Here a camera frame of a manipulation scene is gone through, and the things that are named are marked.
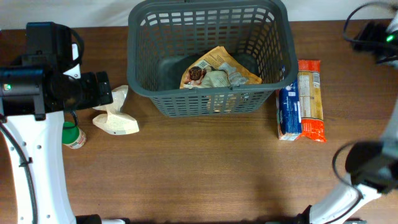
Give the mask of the green lid cheese shaker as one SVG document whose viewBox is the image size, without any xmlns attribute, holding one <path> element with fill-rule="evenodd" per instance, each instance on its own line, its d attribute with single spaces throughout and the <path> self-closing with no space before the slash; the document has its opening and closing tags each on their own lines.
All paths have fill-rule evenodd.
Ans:
<svg viewBox="0 0 398 224">
<path fill-rule="evenodd" d="M 79 149 L 86 143 L 86 134 L 74 123 L 64 122 L 62 144 L 71 149 Z"/>
</svg>

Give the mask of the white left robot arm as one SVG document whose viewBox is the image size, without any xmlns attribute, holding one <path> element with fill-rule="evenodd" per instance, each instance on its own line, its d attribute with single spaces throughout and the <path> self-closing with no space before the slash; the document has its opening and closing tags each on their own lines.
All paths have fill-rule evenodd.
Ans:
<svg viewBox="0 0 398 224">
<path fill-rule="evenodd" d="M 19 223 L 103 223 L 76 216 L 62 155 L 64 114 L 113 102 L 105 72 L 81 73 L 85 45 L 54 22 L 26 26 L 27 52 L 1 69 L 1 133 L 11 158 Z"/>
</svg>

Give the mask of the orange spaghetti package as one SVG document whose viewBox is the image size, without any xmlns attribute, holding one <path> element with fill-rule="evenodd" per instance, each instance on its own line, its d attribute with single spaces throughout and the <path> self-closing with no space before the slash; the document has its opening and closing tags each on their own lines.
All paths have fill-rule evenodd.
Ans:
<svg viewBox="0 0 398 224">
<path fill-rule="evenodd" d="M 327 142 L 323 121 L 320 60 L 298 60 L 297 83 L 302 119 L 301 137 Z"/>
</svg>

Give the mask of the cream bag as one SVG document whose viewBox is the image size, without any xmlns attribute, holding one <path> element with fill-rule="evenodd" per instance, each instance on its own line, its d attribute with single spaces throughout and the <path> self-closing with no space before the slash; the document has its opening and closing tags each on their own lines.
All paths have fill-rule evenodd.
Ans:
<svg viewBox="0 0 398 224">
<path fill-rule="evenodd" d="M 119 86 L 112 90 L 113 102 L 108 105 L 96 106 L 95 110 L 105 111 L 93 118 L 93 124 L 111 135 L 127 135 L 139 132 L 137 120 L 121 111 L 127 98 L 129 87 Z"/>
</svg>

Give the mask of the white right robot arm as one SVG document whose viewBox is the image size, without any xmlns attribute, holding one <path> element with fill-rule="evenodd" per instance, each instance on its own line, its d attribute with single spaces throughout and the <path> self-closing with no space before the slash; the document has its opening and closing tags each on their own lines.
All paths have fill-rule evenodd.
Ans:
<svg viewBox="0 0 398 224">
<path fill-rule="evenodd" d="M 294 223 L 344 223 L 361 207 L 397 189 L 397 106 L 378 141 L 350 142 L 332 159 L 338 185 Z"/>
</svg>

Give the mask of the blue tissue multipack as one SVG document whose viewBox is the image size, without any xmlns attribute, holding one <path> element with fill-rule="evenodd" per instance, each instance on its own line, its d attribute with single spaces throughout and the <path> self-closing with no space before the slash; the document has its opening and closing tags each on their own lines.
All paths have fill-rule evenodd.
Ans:
<svg viewBox="0 0 398 224">
<path fill-rule="evenodd" d="M 300 113 L 299 87 L 296 71 L 292 82 L 277 90 L 277 131 L 281 141 L 294 141 L 302 134 L 302 118 Z"/>
</svg>

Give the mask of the tan crinkled snack bag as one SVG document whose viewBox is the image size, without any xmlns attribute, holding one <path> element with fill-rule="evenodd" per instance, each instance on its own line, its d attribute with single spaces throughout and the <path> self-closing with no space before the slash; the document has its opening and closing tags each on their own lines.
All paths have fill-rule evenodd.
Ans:
<svg viewBox="0 0 398 224">
<path fill-rule="evenodd" d="M 224 47 L 217 46 L 185 70 L 180 89 L 223 88 L 261 83 L 260 77 L 238 63 Z"/>
</svg>

